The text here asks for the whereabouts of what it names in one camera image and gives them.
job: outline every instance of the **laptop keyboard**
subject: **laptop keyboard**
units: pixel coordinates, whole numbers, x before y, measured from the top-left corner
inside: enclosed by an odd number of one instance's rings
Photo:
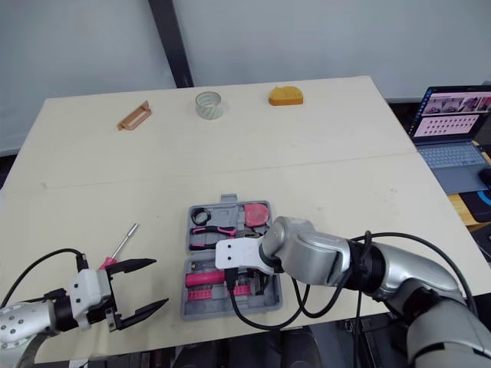
[[[486,163],[480,152],[467,145],[419,148],[419,152],[431,169]]]

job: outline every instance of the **laptop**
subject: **laptop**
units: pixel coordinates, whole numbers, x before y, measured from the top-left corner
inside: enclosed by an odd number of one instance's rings
[[[478,172],[489,167],[472,140],[491,111],[491,85],[429,87],[408,130],[446,194],[488,187]]]

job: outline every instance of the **screwdriver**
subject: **screwdriver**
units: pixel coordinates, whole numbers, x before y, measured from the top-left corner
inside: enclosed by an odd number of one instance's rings
[[[117,263],[117,256],[123,250],[125,244],[128,242],[128,240],[130,240],[131,236],[133,236],[133,234],[137,230],[138,226],[140,226],[140,224],[138,224],[138,223],[131,226],[130,231],[126,234],[124,239],[117,246],[114,253],[110,257],[106,257],[106,259],[104,260],[104,263],[99,267],[100,270],[104,270],[107,266],[112,265],[112,264],[114,265],[115,263]]]

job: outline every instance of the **black pole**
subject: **black pole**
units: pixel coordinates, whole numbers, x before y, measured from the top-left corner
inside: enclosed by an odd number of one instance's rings
[[[177,88],[194,87],[173,0],[148,0]]]

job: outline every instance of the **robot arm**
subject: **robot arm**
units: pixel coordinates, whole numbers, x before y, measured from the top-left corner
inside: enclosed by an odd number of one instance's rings
[[[0,309],[0,368],[30,367],[41,344],[60,332],[107,320],[109,330],[123,330],[147,319],[167,299],[156,301],[121,318],[110,281],[118,272],[132,272],[154,263],[154,259],[130,259],[108,265],[105,270],[82,269],[69,285],[49,293],[43,301],[21,302]]]
[[[216,245],[216,267],[285,272],[306,284],[362,291],[409,323],[407,352],[418,367],[491,366],[491,334],[464,303],[453,276],[439,264],[399,248],[358,243],[278,217],[263,238]]]

